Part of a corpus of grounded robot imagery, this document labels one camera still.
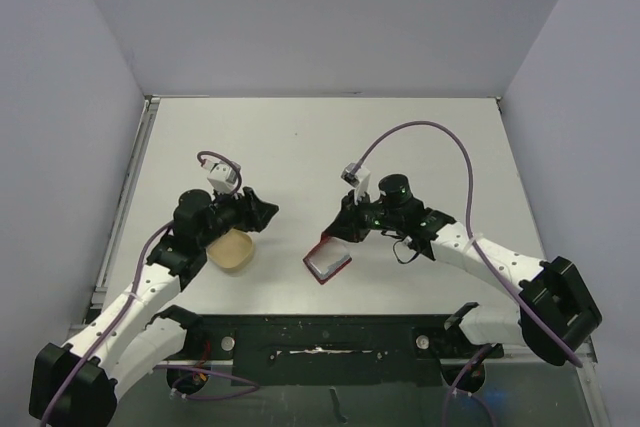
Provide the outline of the red leather card holder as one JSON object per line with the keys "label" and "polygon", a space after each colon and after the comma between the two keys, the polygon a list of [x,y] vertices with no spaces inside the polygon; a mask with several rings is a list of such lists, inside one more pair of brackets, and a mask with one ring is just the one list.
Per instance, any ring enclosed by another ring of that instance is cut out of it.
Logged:
{"label": "red leather card holder", "polygon": [[342,240],[322,234],[302,262],[314,279],[325,285],[352,262],[352,255]]}

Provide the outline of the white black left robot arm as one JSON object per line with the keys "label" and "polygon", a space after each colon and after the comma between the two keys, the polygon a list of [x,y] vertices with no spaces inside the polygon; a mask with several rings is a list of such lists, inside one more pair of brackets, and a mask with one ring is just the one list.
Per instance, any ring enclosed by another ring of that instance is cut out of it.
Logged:
{"label": "white black left robot arm", "polygon": [[144,244],[132,283],[63,345],[38,353],[30,415],[43,426],[106,426],[127,391],[166,358],[198,354],[199,316],[170,301],[199,274],[214,241],[233,229],[261,232],[278,211],[249,187],[183,193],[172,221]]}

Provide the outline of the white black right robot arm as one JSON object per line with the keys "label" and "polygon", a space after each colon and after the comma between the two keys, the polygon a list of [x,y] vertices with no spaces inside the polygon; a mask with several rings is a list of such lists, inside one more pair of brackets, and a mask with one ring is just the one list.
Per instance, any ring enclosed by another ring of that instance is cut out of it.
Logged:
{"label": "white black right robot arm", "polygon": [[457,268],[501,291],[515,304],[496,310],[470,301],[450,318],[448,349],[469,355],[478,346],[525,346],[543,361],[577,363],[577,349],[601,324],[602,315],[576,265],[548,261],[474,236],[454,217],[416,198],[403,174],[384,177],[380,196],[351,190],[324,230],[329,238],[360,243],[372,231],[391,233],[419,256]]}

